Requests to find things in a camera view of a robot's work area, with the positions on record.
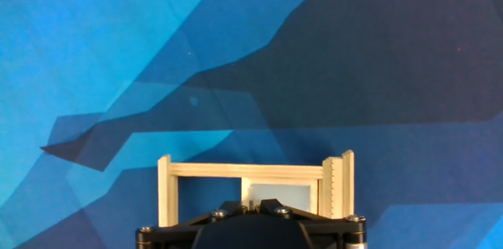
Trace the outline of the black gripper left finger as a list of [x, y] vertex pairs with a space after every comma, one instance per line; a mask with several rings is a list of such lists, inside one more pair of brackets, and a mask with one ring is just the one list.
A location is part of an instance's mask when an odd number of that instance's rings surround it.
[[242, 202], [226, 201], [216, 210], [177, 225], [142, 226], [135, 231], [136, 249], [163, 249], [180, 244], [191, 247], [206, 225], [247, 213], [248, 207]]

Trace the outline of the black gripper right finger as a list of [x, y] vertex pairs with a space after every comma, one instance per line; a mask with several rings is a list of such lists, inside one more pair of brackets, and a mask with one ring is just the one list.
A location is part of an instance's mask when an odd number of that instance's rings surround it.
[[254, 213], [297, 221], [310, 237], [314, 248], [367, 249], [366, 219], [350, 214], [326, 218], [286, 206], [276, 199], [255, 200]]

